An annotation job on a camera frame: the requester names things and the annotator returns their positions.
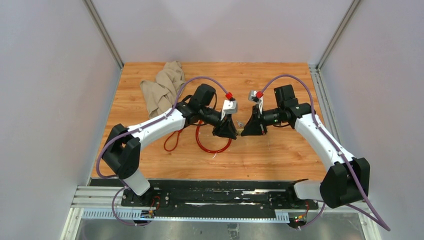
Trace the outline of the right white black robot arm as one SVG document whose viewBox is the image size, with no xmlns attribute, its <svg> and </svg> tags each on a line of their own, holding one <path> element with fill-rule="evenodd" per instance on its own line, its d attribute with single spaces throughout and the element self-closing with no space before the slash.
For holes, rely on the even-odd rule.
<svg viewBox="0 0 424 240">
<path fill-rule="evenodd" d="M 281 123 L 296 130 L 312 147 L 326 169 L 322 181 L 297 180 L 285 195 L 294 209 L 306 200 L 324 202 L 334 209 L 362 201 L 368 195 L 370 164 L 345 150 L 329 133 L 309 103 L 299 103 L 292 85 L 274 89 L 277 107 L 263 109 L 263 93 L 252 90 L 248 99 L 255 103 L 241 136 L 266 135 L 268 126 Z"/>
</svg>

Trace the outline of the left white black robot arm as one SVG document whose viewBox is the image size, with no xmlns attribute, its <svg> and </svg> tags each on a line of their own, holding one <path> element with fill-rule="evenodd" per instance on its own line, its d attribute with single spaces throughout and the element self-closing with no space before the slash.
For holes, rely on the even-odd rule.
<svg viewBox="0 0 424 240">
<path fill-rule="evenodd" d="M 136 125 L 125 127 L 117 124 L 111 129 L 99 157 L 132 191 L 135 202 L 140 206 L 149 206 L 153 201 L 151 184 L 139 170 L 141 151 L 146 146 L 167 134 L 201 123 L 211 125 L 212 134 L 216 137 L 237 138 L 232 120 L 232 115 L 238 110 L 237 101 L 228 92 L 221 111 L 217 111 L 210 107 L 216 95 L 215 88 L 203 83 L 194 94 L 187 95 L 165 113 Z"/>
</svg>

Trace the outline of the silver key with ring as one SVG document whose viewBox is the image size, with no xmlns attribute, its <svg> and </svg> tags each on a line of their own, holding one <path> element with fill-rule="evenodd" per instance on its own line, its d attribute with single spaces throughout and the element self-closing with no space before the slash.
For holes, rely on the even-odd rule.
<svg viewBox="0 0 424 240">
<path fill-rule="evenodd" d="M 239 128 L 243 128 L 245 125 L 244 125 L 244 123 L 243 122 L 241 122 L 241 121 L 236 121 L 236 123 L 237 123 L 237 126 L 239 127 Z"/>
</svg>

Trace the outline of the red cable lock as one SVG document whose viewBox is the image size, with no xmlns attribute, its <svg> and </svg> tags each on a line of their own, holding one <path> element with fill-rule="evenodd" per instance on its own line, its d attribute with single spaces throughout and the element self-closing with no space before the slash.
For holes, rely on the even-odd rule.
<svg viewBox="0 0 424 240">
<path fill-rule="evenodd" d="M 231 143 L 231 138 L 217 137 L 212 134 L 213 127 L 207 126 L 203 121 L 200 121 L 195 129 L 195 141 L 200 149 L 209 154 L 219 154 L 226 151 Z"/>
</svg>

